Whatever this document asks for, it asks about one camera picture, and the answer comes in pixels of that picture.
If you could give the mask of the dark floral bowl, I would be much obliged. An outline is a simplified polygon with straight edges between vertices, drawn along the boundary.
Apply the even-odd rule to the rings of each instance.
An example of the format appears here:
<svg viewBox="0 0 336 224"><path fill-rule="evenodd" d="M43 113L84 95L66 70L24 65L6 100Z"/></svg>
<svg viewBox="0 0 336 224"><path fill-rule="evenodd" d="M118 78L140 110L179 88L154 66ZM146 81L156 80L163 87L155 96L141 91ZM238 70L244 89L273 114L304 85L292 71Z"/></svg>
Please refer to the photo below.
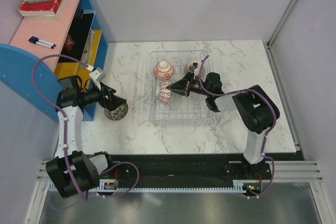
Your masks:
<svg viewBox="0 0 336 224"><path fill-rule="evenodd" d="M108 109L104 110L104 114L107 119L112 121L119 121L123 119L128 113L129 107L127 103L123 103L119 107L117 107L113 111L109 111Z"/></svg>

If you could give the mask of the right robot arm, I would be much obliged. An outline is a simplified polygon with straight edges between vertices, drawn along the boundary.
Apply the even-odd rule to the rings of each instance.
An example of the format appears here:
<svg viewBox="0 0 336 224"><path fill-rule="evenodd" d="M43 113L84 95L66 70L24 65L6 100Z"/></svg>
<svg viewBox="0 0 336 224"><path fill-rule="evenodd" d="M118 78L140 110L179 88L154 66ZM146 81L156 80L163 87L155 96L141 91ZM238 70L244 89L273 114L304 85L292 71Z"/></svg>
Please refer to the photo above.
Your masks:
<svg viewBox="0 0 336 224"><path fill-rule="evenodd" d="M210 72L203 81L189 72L167 88L184 97L188 97L191 93L205 95L207 108L215 113L226 110L238 111L248 130L243 152L247 162L241 164L240 172L248 179L254 178L259 173L258 163L265 158L267 135L280 117L279 109L259 85L225 94L222 91L219 74Z"/></svg>

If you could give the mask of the pale green bowl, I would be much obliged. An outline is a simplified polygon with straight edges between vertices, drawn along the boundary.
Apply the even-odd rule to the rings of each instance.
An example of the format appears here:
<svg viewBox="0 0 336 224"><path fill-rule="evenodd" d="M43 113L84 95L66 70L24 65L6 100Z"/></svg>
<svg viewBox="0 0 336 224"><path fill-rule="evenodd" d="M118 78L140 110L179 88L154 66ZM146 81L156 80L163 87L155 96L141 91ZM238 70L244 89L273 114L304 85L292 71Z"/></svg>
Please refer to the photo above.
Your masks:
<svg viewBox="0 0 336 224"><path fill-rule="evenodd" d="M170 78L170 81L172 83L176 83L178 82L179 80L183 79L184 75L182 73L174 73L171 78Z"/></svg>

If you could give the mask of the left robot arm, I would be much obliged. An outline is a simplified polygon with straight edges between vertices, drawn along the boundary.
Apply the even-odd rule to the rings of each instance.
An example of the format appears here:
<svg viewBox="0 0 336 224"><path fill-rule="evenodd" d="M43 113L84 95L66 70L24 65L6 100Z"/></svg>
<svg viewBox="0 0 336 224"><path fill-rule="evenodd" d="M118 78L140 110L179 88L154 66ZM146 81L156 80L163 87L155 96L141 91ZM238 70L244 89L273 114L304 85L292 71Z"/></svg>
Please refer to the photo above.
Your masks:
<svg viewBox="0 0 336 224"><path fill-rule="evenodd" d="M126 99L115 95L105 84L89 90L81 88L79 76L60 79L62 91L57 97L59 140L55 158L46 164L46 172L62 198L69 198L99 186L101 175L111 178L115 165L107 152L86 155L82 150L81 126L84 108L94 103L104 108L111 120L118 121L128 112Z"/></svg>

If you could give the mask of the brown patterned bowl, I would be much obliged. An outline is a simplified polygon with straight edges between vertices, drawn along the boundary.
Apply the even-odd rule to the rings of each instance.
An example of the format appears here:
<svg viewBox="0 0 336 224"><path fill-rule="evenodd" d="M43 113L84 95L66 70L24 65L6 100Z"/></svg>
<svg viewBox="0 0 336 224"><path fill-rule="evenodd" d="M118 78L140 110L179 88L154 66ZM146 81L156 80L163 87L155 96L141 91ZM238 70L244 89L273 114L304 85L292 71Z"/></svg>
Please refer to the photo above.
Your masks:
<svg viewBox="0 0 336 224"><path fill-rule="evenodd" d="M201 61L192 59L190 60L185 66L184 66L184 74L187 74L188 72L193 72L195 75L198 75L200 73L201 69Z"/></svg>

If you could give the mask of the blue triangle pattern bowl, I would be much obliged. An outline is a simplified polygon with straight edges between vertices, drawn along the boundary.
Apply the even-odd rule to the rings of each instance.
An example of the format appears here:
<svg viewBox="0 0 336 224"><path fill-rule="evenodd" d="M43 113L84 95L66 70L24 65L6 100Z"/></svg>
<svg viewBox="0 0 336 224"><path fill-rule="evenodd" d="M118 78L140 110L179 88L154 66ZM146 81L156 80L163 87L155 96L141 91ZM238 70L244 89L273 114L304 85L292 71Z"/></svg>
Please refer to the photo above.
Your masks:
<svg viewBox="0 0 336 224"><path fill-rule="evenodd" d="M158 101L161 104L168 105L171 98L171 90L168 89L168 86L171 84L171 81L163 81L159 85L159 91L157 96Z"/></svg>

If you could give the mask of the orange floral bowl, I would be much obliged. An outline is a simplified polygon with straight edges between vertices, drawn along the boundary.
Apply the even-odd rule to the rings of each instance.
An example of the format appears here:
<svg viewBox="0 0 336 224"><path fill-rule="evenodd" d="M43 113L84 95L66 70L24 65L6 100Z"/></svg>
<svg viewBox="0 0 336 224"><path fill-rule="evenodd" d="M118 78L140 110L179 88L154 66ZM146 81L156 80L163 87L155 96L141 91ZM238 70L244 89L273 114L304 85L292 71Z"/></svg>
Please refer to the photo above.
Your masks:
<svg viewBox="0 0 336 224"><path fill-rule="evenodd" d="M160 61L154 69L155 77L160 80L168 80L174 73L174 67L168 61Z"/></svg>

